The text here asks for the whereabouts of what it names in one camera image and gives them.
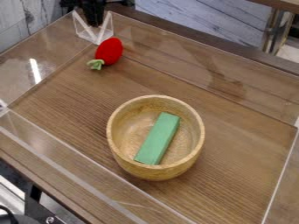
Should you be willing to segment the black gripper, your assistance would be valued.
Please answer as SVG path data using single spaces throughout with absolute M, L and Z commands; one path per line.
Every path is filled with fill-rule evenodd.
M 64 8 L 80 7 L 84 12 L 88 24 L 99 27 L 103 24 L 104 7 L 108 0 L 60 0 L 60 6 Z

